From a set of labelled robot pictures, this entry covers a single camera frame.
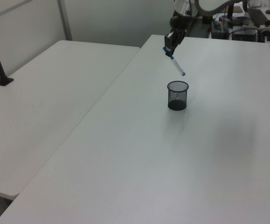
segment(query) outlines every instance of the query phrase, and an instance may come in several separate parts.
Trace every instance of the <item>white table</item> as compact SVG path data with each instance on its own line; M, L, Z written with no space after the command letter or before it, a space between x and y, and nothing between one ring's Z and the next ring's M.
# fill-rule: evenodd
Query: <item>white table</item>
M60 41L0 86L0 196L24 189L137 52Z
M0 224L270 223L269 46L185 38L182 77L163 45L151 36Z

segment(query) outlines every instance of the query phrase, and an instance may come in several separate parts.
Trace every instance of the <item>black mesh cup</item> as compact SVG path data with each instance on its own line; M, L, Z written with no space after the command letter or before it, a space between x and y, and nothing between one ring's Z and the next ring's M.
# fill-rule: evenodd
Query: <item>black mesh cup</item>
M182 81L170 82L168 88L168 107L174 111L181 111L187 107L188 83Z

